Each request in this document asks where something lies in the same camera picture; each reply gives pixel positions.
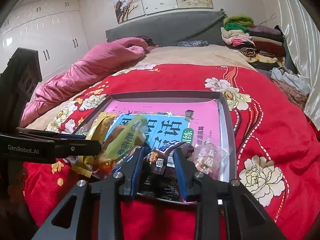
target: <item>white wardrobe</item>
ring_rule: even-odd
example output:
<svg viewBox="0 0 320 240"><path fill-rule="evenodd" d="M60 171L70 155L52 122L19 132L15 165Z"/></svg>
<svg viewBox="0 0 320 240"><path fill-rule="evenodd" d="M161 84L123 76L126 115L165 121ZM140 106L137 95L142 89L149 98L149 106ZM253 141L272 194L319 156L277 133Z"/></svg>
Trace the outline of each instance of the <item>white wardrobe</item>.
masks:
<svg viewBox="0 0 320 240"><path fill-rule="evenodd" d="M18 48L38 51L43 82L88 52L78 0L41 0L13 10L0 28L0 73Z"/></svg>

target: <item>beige blanket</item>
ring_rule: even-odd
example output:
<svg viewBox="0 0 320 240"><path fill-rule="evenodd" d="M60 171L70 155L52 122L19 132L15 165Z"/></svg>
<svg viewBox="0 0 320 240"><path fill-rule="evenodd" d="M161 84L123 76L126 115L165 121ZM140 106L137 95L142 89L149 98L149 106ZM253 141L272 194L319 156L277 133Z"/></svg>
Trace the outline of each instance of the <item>beige blanket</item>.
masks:
<svg viewBox="0 0 320 240"><path fill-rule="evenodd" d="M135 66L147 64L194 64L194 65L222 65L238 66L256 71L246 60L241 57L237 51L218 45L209 45L207 47L162 47L153 49L144 59L139 61ZM66 104L73 100L63 102L59 106L51 109L27 128L44 130L47 125L55 118L57 113Z"/></svg>

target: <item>pink duvet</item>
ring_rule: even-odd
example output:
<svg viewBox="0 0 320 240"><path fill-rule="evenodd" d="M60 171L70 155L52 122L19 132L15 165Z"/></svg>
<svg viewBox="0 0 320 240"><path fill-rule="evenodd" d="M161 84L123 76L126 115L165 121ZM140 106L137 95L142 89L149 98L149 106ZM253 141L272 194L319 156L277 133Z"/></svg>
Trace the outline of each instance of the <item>pink duvet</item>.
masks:
<svg viewBox="0 0 320 240"><path fill-rule="evenodd" d="M20 127L26 127L76 93L143 57L147 47L147 43L139 38L96 45L67 72L54 76L36 90L35 100L24 109Z"/></svg>

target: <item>white curtain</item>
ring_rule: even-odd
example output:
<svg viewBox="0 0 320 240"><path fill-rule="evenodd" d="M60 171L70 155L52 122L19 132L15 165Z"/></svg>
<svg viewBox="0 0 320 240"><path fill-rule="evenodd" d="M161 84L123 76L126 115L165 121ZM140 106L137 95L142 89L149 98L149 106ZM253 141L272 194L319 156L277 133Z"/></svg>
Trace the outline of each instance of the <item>white curtain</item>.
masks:
<svg viewBox="0 0 320 240"><path fill-rule="evenodd" d="M277 18L293 63L310 80L304 113L320 130L320 33L299 0L277 0Z"/></svg>

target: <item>blue gripper pad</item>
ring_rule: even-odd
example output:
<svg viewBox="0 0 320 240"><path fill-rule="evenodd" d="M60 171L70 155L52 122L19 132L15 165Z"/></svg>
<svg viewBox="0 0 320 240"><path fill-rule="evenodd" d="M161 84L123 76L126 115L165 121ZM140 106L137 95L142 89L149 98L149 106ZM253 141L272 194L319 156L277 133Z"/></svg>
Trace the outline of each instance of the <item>blue gripper pad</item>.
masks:
<svg viewBox="0 0 320 240"><path fill-rule="evenodd" d="M181 161L185 162L186 160L182 156L182 153L179 153L177 149L175 149L173 152L173 160L174 160L174 166L175 166L177 180L179 184L180 195L183 197L183 199L186 199L188 197L187 178L183 171L183 167L182 167L183 164L181 163Z"/></svg>
<svg viewBox="0 0 320 240"><path fill-rule="evenodd" d="M143 148L139 149L139 155L137 158L136 166L134 168L132 178L131 178L131 190L130 190L131 197L134 197L137 194L141 170L142 170L143 154L144 154L144 149Z"/></svg>

